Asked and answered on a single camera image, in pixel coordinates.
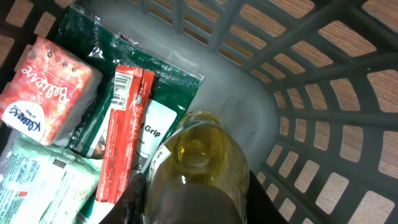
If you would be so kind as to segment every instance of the dark green plastic packet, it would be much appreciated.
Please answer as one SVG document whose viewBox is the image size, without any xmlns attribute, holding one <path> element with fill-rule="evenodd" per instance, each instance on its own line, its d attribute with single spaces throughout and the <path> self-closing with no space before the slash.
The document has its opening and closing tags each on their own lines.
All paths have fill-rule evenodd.
<svg viewBox="0 0 398 224">
<path fill-rule="evenodd" d="M 67 142 L 67 148 L 79 152 L 82 156 L 91 156 L 88 155 L 90 144 L 94 141 L 111 104 L 117 64 L 138 66 L 155 72 L 150 99 L 177 114 L 170 122 L 168 131 L 163 133 L 161 142 L 174 131 L 203 81 L 202 76 L 189 73 L 150 55 L 137 45 L 120 38 L 105 28 L 98 18 L 78 6 L 70 6 L 66 10 L 54 41 L 96 67 L 104 75 L 98 87 L 97 97 Z M 142 127 L 150 130 L 150 127 L 147 128 L 144 124 Z"/>
</svg>

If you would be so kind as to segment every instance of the plastic packaging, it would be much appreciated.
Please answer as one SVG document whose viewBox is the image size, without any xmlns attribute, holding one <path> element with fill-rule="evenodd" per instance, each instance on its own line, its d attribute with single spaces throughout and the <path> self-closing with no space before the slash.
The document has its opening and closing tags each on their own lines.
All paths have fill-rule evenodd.
<svg viewBox="0 0 398 224">
<path fill-rule="evenodd" d="M 55 41 L 104 74 L 94 103 L 70 139 L 62 142 L 83 156 L 101 157 L 103 154 L 116 65 L 138 66 L 155 72 L 134 162 L 135 169 L 142 170 L 148 165 L 148 158 L 151 158 L 157 146 L 175 130 L 202 83 L 203 76 L 194 75 L 148 54 L 135 43 L 105 28 L 97 17 L 75 6 L 67 9 Z"/>
<path fill-rule="evenodd" d="M 215 212 L 209 211 L 212 206 L 206 203 L 206 200 L 213 200 L 211 194 L 220 200 L 228 195 L 243 223 L 246 219 L 248 162 L 236 141 L 211 113 L 185 115 L 176 132 L 156 150 L 147 183 L 146 223 L 165 223 L 166 220 L 186 223 L 183 221 L 189 218 L 192 218 L 190 221 L 201 218 L 207 221 L 210 216 L 204 214 Z M 186 195 L 191 201 L 181 198 L 187 192 L 191 194 Z M 202 193 L 203 197 L 197 198 L 196 193 Z"/>
<path fill-rule="evenodd" d="M 7 125 L 47 146 L 76 127 L 101 79 L 99 71 L 38 37 L 0 95 L 0 116 Z"/>
<path fill-rule="evenodd" d="M 138 67 L 116 67 L 108 140 L 96 193 L 100 202 L 115 204 L 127 188 L 154 76 Z"/>
<path fill-rule="evenodd" d="M 98 184 L 102 161 L 13 137 L 0 161 L 0 223 L 74 223 Z"/>
</svg>

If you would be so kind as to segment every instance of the gray plastic basket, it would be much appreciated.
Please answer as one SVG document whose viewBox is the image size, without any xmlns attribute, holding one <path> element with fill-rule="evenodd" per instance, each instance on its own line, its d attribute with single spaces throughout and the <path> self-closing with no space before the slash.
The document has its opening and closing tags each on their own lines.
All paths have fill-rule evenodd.
<svg viewBox="0 0 398 224">
<path fill-rule="evenodd" d="M 223 120 L 290 223 L 398 223 L 395 0 L 77 3 L 206 76 L 190 109 Z M 0 2 L 0 89 L 66 5 Z"/>
</svg>

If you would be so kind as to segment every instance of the green package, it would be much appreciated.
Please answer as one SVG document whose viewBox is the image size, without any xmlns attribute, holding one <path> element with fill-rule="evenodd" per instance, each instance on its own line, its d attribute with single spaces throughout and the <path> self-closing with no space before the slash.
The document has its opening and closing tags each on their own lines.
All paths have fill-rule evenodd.
<svg viewBox="0 0 398 224">
<path fill-rule="evenodd" d="M 134 168 L 139 166 L 137 169 L 141 170 L 148 163 L 146 160 L 150 159 L 152 151 L 175 130 L 201 85 L 203 76 L 194 75 L 148 54 L 141 47 L 105 28 L 98 18 L 78 6 L 66 10 L 54 41 L 104 75 L 98 87 L 98 96 L 70 138 L 63 142 L 67 148 L 82 156 L 96 157 L 97 149 L 104 146 L 116 65 L 138 66 L 155 72 L 155 82 L 137 146 L 137 154 L 143 161 L 134 161 Z"/>
</svg>

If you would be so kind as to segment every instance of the bottle label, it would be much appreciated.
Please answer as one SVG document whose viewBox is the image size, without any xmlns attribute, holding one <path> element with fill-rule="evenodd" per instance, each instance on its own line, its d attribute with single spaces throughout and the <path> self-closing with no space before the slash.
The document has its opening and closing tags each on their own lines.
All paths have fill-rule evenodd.
<svg viewBox="0 0 398 224">
<path fill-rule="evenodd" d="M 167 149 L 166 146 L 164 146 L 163 144 L 159 146 L 150 162 L 148 174 L 149 181 L 152 181 L 154 179 L 157 169 L 159 168 L 161 163 L 163 163 L 163 161 L 169 158 L 170 155 L 171 152 L 169 149 Z"/>
</svg>

